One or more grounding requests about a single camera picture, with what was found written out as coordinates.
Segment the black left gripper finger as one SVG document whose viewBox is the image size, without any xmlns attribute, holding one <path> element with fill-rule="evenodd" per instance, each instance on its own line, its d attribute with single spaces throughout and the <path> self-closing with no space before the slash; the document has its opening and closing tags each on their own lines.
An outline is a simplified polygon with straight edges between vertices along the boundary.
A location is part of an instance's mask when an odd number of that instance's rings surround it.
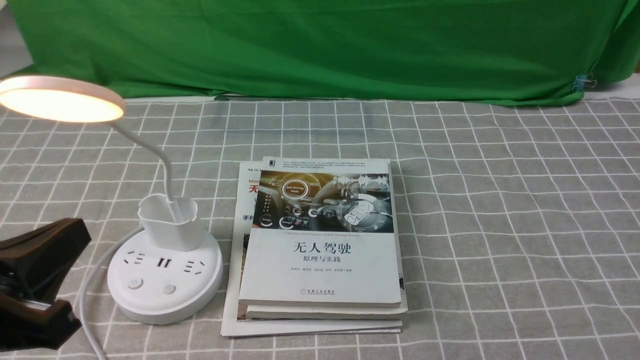
<svg viewBox="0 0 640 360">
<path fill-rule="evenodd" d="M 81 218 L 63 218 L 0 242 L 0 288 L 19 301 L 52 304 L 91 242 Z"/>
</svg>

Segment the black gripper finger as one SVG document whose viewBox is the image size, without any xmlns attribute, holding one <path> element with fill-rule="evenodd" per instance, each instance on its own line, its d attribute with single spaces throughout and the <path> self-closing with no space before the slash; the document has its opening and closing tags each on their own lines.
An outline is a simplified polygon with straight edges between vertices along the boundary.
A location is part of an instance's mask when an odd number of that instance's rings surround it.
<svg viewBox="0 0 640 360">
<path fill-rule="evenodd" d="M 0 296 L 0 351 L 58 350 L 82 328 L 66 300 L 43 303 Z"/>
</svg>

